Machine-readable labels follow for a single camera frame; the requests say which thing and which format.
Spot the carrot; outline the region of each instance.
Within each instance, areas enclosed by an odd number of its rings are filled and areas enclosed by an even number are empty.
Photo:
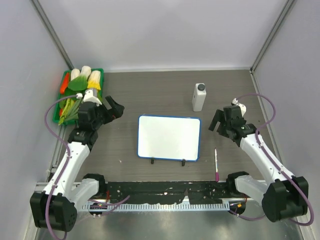
[[[64,79],[63,79],[61,87],[60,87],[60,93],[61,94],[65,94],[65,90],[68,87],[69,75],[70,75],[70,73],[67,72],[66,75],[64,76]]]

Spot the blue frame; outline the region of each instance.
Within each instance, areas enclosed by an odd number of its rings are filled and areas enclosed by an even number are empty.
[[[202,121],[199,117],[194,117],[194,116],[170,116],[170,115],[153,115],[153,114],[143,114],[140,115],[138,118],[138,139],[137,139],[137,146],[136,146],[136,154],[139,158],[142,159],[151,159],[151,157],[147,156],[139,156],[139,126],[140,126],[140,117],[144,116],[149,116],[149,117],[162,117],[162,118],[176,118],[176,119],[198,119],[200,121],[200,130],[199,130],[199,141],[198,141],[198,155],[196,160],[185,160],[186,162],[197,162],[200,157],[200,141],[201,141],[201,129],[202,129]],[[182,159],[175,159],[175,158],[160,158],[160,157],[154,157],[154,159],[159,159],[159,160],[171,160],[171,161],[180,161],[182,162]]]

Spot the marker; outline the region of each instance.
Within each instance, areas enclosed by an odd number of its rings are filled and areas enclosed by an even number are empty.
[[[215,180],[219,182],[219,173],[218,173],[218,155],[217,149],[214,148],[214,161],[215,161]]]

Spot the white ruler strip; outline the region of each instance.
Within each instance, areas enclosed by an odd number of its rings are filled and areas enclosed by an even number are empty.
[[[90,209],[92,202],[87,202],[87,204],[82,206],[80,212],[105,212],[110,211],[114,206],[109,206],[108,209]],[[121,204],[115,212],[182,212],[182,211],[229,211],[229,203],[219,203],[219,204]]]

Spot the gray wooden tabletop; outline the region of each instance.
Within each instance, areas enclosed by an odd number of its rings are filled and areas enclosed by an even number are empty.
[[[206,86],[201,112],[193,112],[192,97],[196,83]],[[77,180],[87,173],[98,173],[107,181],[196,181],[215,179],[215,153],[221,180],[238,171],[256,179],[262,176],[252,160],[230,139],[208,130],[216,109],[229,106],[232,99],[255,88],[248,70],[123,72],[104,75],[103,96],[125,106],[121,118],[102,126],[98,139],[83,163]],[[245,119],[258,127],[264,118],[258,98],[241,103],[247,107]],[[200,158],[187,162],[150,160],[137,156],[138,117],[142,114],[198,117],[202,120]],[[271,150],[268,131],[261,132]]]

